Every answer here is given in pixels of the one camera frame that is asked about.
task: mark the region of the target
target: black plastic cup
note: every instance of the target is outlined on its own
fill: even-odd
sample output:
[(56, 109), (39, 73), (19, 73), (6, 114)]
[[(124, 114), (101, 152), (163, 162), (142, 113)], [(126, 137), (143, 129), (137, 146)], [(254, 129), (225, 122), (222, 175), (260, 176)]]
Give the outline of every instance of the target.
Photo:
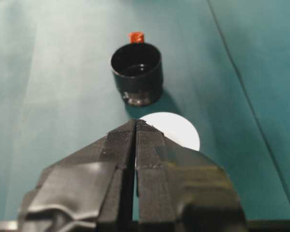
[(112, 72), (122, 99), (129, 105), (154, 103), (162, 94), (161, 53), (148, 43), (130, 43), (111, 58)]

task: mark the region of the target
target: cup rim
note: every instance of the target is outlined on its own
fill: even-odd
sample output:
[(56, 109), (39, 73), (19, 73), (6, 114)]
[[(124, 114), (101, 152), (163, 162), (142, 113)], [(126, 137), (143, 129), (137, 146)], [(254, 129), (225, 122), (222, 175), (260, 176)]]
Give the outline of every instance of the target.
[[(142, 46), (143, 44), (145, 44), (145, 45), (149, 45), (149, 46), (151, 46), (152, 48), (154, 48), (157, 52), (158, 52), (158, 54), (159, 54), (159, 61), (158, 61), (158, 63), (156, 64), (156, 66), (155, 67), (153, 67), (150, 71), (148, 71), (147, 73), (144, 73), (144, 74), (140, 74), (140, 75), (137, 75), (137, 76), (127, 76), (127, 75), (123, 75), (123, 74), (121, 74), (121, 73), (119, 73), (118, 71), (116, 71), (114, 68), (113, 68), (113, 66), (112, 66), (112, 60), (113, 60), (113, 57), (114, 57), (114, 55), (120, 50), (120, 49), (123, 49), (123, 48), (125, 48), (125, 47), (129, 47), (129, 46)], [(159, 67), (159, 65), (161, 64), (161, 52), (159, 51), (159, 49), (156, 47), (156, 46), (154, 46), (154, 45), (152, 45), (152, 44), (150, 44), (150, 43), (129, 43), (129, 44), (126, 44), (126, 45), (123, 45), (123, 46), (121, 46), (120, 48), (118, 48), (113, 54), (112, 54), (112, 56), (111, 56), (111, 58), (110, 58), (110, 65), (111, 65), (111, 70), (112, 70), (112, 72), (115, 74), (115, 75), (117, 75), (117, 76), (120, 76), (120, 77), (122, 77), (122, 78), (127, 78), (127, 79), (137, 79), (137, 78), (142, 78), (142, 77), (144, 77), (144, 76), (147, 76), (147, 75), (149, 75), (149, 74), (151, 74), (152, 72), (154, 72), (158, 67)]]

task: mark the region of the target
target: small red object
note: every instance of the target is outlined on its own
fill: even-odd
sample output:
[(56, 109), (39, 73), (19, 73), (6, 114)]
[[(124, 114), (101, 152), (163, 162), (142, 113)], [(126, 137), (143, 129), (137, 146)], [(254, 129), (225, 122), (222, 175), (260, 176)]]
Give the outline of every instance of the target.
[(135, 31), (129, 33), (130, 43), (144, 43), (144, 33)]

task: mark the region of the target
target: white disc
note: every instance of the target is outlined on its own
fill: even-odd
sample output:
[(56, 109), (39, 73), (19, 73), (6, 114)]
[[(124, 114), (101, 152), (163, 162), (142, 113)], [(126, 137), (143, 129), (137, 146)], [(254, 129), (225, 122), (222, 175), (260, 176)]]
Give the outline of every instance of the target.
[(145, 115), (141, 119), (179, 145), (196, 151), (200, 150), (199, 134), (192, 123), (184, 117), (168, 112), (158, 112)]

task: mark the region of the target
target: teal surface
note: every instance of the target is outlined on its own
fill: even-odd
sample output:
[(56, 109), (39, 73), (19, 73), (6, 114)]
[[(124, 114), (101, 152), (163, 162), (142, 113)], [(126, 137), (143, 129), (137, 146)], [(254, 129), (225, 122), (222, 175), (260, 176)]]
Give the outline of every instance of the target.
[(290, 0), (212, 4), (290, 198)]
[[(0, 0), (0, 220), (16, 218), (43, 167), (157, 111), (192, 122), (248, 219), (290, 219), (290, 62), (279, 62), (290, 59), (290, 27), (269, 18), (290, 12), (264, 7), (258, 22), (245, 12), (265, 2), (212, 2), (247, 95), (205, 0)], [(165, 78), (162, 98), (141, 109), (122, 102), (109, 66), (135, 30), (160, 49)]]

